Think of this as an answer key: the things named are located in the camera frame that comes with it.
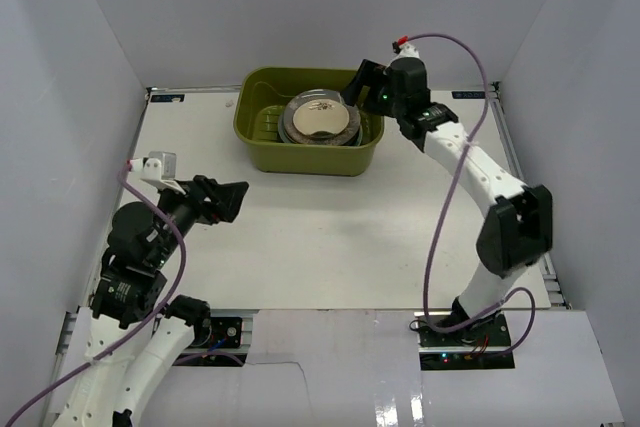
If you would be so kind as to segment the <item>small cream floral plate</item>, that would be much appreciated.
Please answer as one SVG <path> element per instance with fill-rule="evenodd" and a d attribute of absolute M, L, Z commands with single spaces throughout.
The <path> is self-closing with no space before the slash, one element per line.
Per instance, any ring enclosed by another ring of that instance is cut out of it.
<path fill-rule="evenodd" d="M 293 126 L 305 136 L 340 134 L 349 124 L 347 108 L 333 100 L 312 100 L 304 103 L 293 114 Z"/>

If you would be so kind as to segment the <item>grey reindeer plate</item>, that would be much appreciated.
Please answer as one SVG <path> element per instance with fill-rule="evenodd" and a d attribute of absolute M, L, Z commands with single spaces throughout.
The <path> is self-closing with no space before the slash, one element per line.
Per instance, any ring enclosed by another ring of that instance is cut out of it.
<path fill-rule="evenodd" d="M 302 135 L 293 126 L 293 114 L 301 105 L 312 100 L 333 100 L 343 104 L 350 115 L 347 127 L 335 136 L 327 134 L 314 137 Z M 279 135 L 284 142 L 301 145 L 344 146 L 350 144 L 359 135 L 360 124 L 359 110 L 354 106 L 348 105 L 339 92 L 328 89 L 313 89 L 298 94 L 288 102 L 279 116 L 278 129 Z"/>

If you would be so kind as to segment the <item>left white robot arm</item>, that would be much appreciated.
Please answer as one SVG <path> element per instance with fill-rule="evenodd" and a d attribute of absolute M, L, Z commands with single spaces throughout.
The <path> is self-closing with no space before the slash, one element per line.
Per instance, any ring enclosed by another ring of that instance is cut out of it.
<path fill-rule="evenodd" d="M 245 181 L 196 175 L 159 189 L 156 203 L 137 193 L 116 210 L 90 304 L 85 362 L 55 425 L 138 425 L 180 354 L 209 339 L 209 304 L 178 294 L 162 269 L 177 254 L 184 275 L 189 231 L 233 222 L 248 190 Z"/>

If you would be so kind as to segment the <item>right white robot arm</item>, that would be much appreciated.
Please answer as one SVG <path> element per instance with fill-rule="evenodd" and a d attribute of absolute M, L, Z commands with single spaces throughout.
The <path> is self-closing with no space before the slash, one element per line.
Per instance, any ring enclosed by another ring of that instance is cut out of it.
<path fill-rule="evenodd" d="M 364 60 L 341 95 L 347 103 L 363 95 L 364 111 L 394 119 L 403 137 L 443 167 L 451 186 L 463 188 L 482 214 L 475 243 L 479 265 L 471 280 L 447 317 L 424 319 L 434 332 L 477 344 L 488 332 L 486 318 L 518 293 L 516 281 L 552 248 L 551 192 L 526 185 L 473 144 L 458 116 L 432 101 L 418 58 L 397 58 L 388 66 Z"/>

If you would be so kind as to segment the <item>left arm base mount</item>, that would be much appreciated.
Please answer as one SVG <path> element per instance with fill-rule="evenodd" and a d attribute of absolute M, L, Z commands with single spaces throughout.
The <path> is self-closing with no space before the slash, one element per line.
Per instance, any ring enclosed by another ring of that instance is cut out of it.
<path fill-rule="evenodd" d="M 176 366 L 242 367 L 246 360 L 243 349 L 243 319 L 213 316 L 195 329 L 195 339 L 174 362 Z"/>

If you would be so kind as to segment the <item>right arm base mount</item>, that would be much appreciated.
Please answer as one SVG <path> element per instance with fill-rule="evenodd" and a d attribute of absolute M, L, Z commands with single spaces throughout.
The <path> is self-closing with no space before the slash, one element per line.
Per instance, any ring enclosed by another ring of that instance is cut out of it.
<path fill-rule="evenodd" d="M 424 317 L 415 318 L 409 329 L 418 336 L 420 368 L 427 371 L 511 370 L 515 368 L 506 317 L 498 313 L 472 329 L 449 334 L 430 329 Z"/>

